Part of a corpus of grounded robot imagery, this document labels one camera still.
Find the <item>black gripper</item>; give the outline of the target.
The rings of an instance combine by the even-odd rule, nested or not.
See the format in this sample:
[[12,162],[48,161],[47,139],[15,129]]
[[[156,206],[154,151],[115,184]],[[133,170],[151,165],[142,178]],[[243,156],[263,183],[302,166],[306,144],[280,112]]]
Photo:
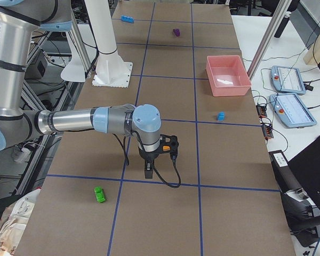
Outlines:
[[154,151],[147,152],[145,150],[142,150],[141,148],[138,148],[138,150],[141,158],[145,160],[145,168],[144,168],[145,179],[152,179],[153,167],[151,162],[154,161],[160,154],[162,154],[162,151],[159,149],[156,149]]

